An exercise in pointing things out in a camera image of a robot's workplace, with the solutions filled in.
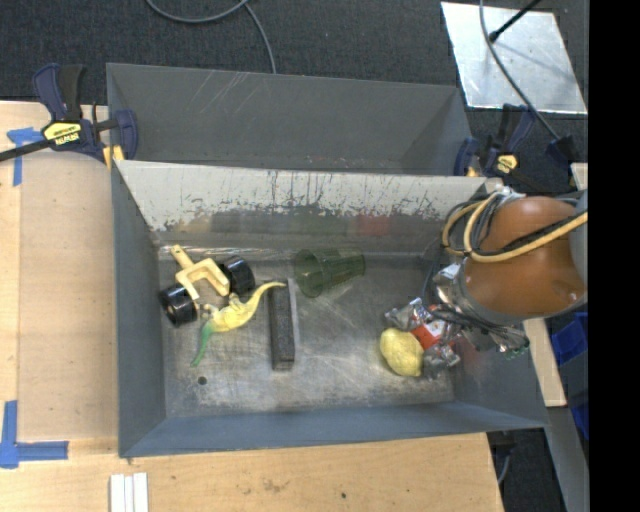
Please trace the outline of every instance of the black carpet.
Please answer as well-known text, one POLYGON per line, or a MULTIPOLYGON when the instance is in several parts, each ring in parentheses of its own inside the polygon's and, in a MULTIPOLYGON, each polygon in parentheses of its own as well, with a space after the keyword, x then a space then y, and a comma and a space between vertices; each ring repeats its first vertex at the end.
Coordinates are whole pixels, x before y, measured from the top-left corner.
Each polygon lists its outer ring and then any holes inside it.
MULTIPOLYGON (((157 0, 176 15, 209 16, 234 0, 157 0)), ((492 0, 488 7, 519 9, 525 0, 492 0)), ((283 74, 460 85, 440 2, 434 0, 252 0, 283 74)), ((589 1, 543 0, 555 14, 568 55, 589 104, 589 1)), ((84 64, 80 99, 106 104, 105 64, 269 72, 263 40, 245 8, 224 19, 189 25, 157 15, 145 0, 127 2, 0 0, 0 99, 35 101, 31 79, 44 64, 84 64)), ((479 138, 498 130, 501 113, 468 109, 479 138)), ((585 116, 545 114, 561 136, 571 135, 588 161, 585 116)), ((544 151, 549 133, 537 123, 520 149, 521 170, 552 194, 570 189, 568 176, 544 151)), ((514 187, 530 193, 524 185, 514 187)), ((564 320, 555 320, 555 326, 564 320)), ((519 432, 505 478, 507 512, 562 511, 542 431, 519 432)))

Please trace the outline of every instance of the yellow toy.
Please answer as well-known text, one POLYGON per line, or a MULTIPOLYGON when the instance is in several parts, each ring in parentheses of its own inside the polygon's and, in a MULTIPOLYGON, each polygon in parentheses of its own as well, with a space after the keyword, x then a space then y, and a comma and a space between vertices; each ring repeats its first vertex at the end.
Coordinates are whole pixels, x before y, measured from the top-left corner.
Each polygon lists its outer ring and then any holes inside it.
POLYGON ((285 283, 273 281, 259 286, 247 302, 240 302, 240 297, 232 293, 229 295, 229 305, 218 309, 210 304, 203 309, 210 312, 211 318, 202 327, 200 334, 200 350, 191 363, 192 367, 198 366, 207 349, 207 342, 214 332, 227 332, 246 324, 258 309, 260 298, 269 288, 287 286, 285 283))
POLYGON ((193 283, 200 279, 209 281, 209 284, 223 297, 229 295, 231 288, 229 279, 211 258, 194 263, 179 244, 171 247, 170 252, 182 267, 182 270, 176 274, 176 281, 184 287, 194 302, 200 298, 200 294, 193 283))
POLYGON ((422 373, 422 353, 420 342, 410 332, 395 327, 385 329, 380 335, 380 351, 398 375, 419 377, 422 373))

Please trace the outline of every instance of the brown stain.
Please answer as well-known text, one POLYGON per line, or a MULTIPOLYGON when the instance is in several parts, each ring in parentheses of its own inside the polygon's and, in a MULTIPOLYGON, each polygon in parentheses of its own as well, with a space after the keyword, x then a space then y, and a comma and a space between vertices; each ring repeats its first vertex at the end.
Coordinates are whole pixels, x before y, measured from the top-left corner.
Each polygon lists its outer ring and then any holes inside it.
POLYGON ((269 491, 272 492, 273 494, 278 494, 281 491, 284 491, 287 486, 289 485, 290 480, 287 480, 284 484, 282 485, 276 485, 273 483, 273 480, 268 479, 268 480, 264 480, 263 485, 264 485, 264 490, 265 491, 269 491))
POLYGON ((391 218, 388 215, 358 215, 356 226, 358 236, 384 236, 389 234, 391 218))

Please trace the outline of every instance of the green plastic cup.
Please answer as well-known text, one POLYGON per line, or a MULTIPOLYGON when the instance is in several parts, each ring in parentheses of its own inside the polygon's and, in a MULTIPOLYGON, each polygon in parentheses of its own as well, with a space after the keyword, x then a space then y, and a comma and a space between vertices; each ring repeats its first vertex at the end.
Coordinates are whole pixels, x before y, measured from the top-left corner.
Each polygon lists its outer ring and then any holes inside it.
POLYGON ((355 248, 303 249, 296 254, 296 282, 307 297, 318 297, 323 291, 364 275, 364 256, 355 248))

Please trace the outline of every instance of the wire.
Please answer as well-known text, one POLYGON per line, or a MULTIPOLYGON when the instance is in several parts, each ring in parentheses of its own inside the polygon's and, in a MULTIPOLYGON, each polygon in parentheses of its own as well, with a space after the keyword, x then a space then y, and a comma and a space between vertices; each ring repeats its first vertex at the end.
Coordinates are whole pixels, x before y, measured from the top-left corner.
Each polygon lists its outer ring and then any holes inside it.
POLYGON ((175 14, 171 14, 171 13, 168 13, 168 12, 163 11, 162 9, 160 9, 155 3, 153 3, 153 0, 145 0, 145 2, 149 5, 149 7, 151 7, 156 13, 158 13, 162 17, 170 19, 172 21, 179 22, 179 23, 188 23, 188 24, 191 24, 191 25, 198 25, 198 24, 201 24, 201 23, 211 23, 211 22, 214 22, 214 21, 219 21, 222 18, 226 18, 230 14, 233 14, 234 12, 239 10, 240 8, 244 7, 247 10, 247 12, 249 13, 249 15, 251 16, 251 19, 255 23, 256 27, 258 27, 258 31, 260 32, 260 36, 262 37, 262 40, 264 41, 264 44, 265 44, 265 46, 267 48, 267 53, 269 54, 269 61, 271 63, 271 72, 274 75, 277 74, 276 62, 275 62, 275 59, 273 58, 273 50, 271 49, 271 44, 269 43, 269 38, 267 37, 267 34, 264 31, 264 28, 262 27, 262 24, 260 23, 260 20, 256 16, 256 13, 253 11, 253 9, 251 7, 249 7, 249 0, 240 0, 236 5, 234 5, 233 7, 229 8, 229 9, 227 9, 226 11, 223 11, 223 12, 218 13, 218 14, 214 14, 213 16, 206 16, 206 17, 202 17, 202 18, 185 18, 183 16, 176 16, 175 14))
POLYGON ((496 61, 496 64, 498 65, 498 67, 502 71, 502 74, 509 81, 509 83, 511 84, 511 87, 514 88, 514 90, 518 93, 520 98, 522 98, 522 101, 524 101, 527 104, 527 106, 531 109, 531 112, 533 112, 533 114, 540 120, 540 122, 547 129, 547 131, 551 134, 551 136, 554 139, 559 139, 560 137, 558 136, 558 134, 553 130, 553 128, 549 125, 549 123, 542 116, 542 114, 540 114, 540 112, 538 112, 538 109, 533 105, 533 103, 531 103, 531 100, 529 100, 529 98, 522 91, 522 89, 520 89, 520 87, 518 87, 518 84, 516 84, 516 82, 513 80, 513 78, 511 78, 511 75, 509 74, 509 72, 505 68, 504 64, 500 60, 500 57, 498 57, 498 54, 497 54, 496 50, 493 47, 493 43, 491 42, 491 39, 490 39, 490 36, 489 36, 489 31, 487 30, 487 25, 486 25, 485 19, 484 19, 484 0, 479 0, 479 10, 480 10, 480 25, 482 25, 482 35, 484 36, 484 40, 487 43, 487 47, 489 48, 489 51, 491 52, 491 55, 493 55, 493 58, 496 61))
MULTIPOLYGON (((456 219, 462 218, 465 215, 466 210, 470 206, 476 206, 481 202, 482 202, 481 200, 466 201, 464 203, 460 203, 454 206, 447 214, 446 222, 450 223, 450 225, 454 225, 457 222, 456 219)), ((506 327, 497 326, 489 322, 480 320, 479 318, 466 315, 461 311, 458 311, 451 304, 445 304, 434 296, 434 294, 432 293, 433 279, 437 274, 437 272, 439 271, 440 260, 442 258, 444 249, 447 249, 446 245, 443 243, 440 243, 438 245, 435 258, 431 262, 431 265, 427 271, 427 274, 425 275, 424 281, 420 289, 420 297, 423 300, 425 300, 427 304, 433 304, 436 306, 435 308, 429 309, 429 314, 433 318, 442 320, 448 324, 456 324, 463 328, 470 328, 470 329, 478 328, 482 331, 491 332, 499 337, 506 336, 508 331, 506 327)))
POLYGON ((269 61, 271 62, 271 72, 274 75, 277 75, 278 71, 276 70, 276 61, 273 58, 273 51, 271 50, 271 45, 269 44, 269 39, 267 38, 267 33, 262 28, 262 24, 260 23, 260 20, 256 16, 256 13, 253 12, 253 9, 251 7, 249 7, 249 4, 245 4, 245 8, 247 9, 249 14, 251 15, 251 18, 253 19, 253 22, 256 24, 256 27, 258 27, 258 30, 260 31, 260 35, 262 36, 262 40, 264 41, 264 45, 267 47, 267 53, 269 54, 269 61))
POLYGON ((542 247, 543 245, 566 235, 570 231, 573 231, 574 229, 582 226, 588 221, 588 211, 585 210, 582 214, 571 219, 565 224, 562 224, 560 227, 554 229, 550 233, 545 233, 542 236, 539 236, 533 241, 528 242, 520 247, 508 251, 497 251, 495 253, 492 253, 491 255, 484 255, 478 253, 476 247, 474 247, 474 244, 472 244, 471 232, 474 229, 479 215, 485 208, 487 208, 487 206, 495 199, 495 197, 496 195, 492 194, 475 209, 475 211, 471 214, 469 222, 467 222, 464 230, 463 238, 465 254, 469 254, 469 256, 471 256, 474 261, 477 261, 479 263, 496 263, 510 260, 512 258, 515 258, 516 256, 521 256, 522 254, 526 254, 533 251, 534 249, 538 249, 539 247, 542 247))
POLYGON ((490 225, 494 213, 498 207, 503 204, 504 200, 505 198, 502 194, 494 192, 483 201, 455 206, 452 209, 452 213, 447 216, 447 220, 442 228, 441 244, 446 251, 455 256, 469 256, 479 263, 507 261, 516 256, 531 252, 534 249, 538 249, 582 226, 589 220, 588 210, 585 210, 579 215, 568 217, 549 226, 544 226, 534 233, 510 242, 507 246, 508 249, 503 248, 502 250, 491 252, 481 251, 478 239, 483 232, 485 232, 486 236, 485 227, 490 225), (465 224, 463 233, 463 248, 451 247, 450 233, 452 229, 469 213, 471 213, 471 216, 465 224))

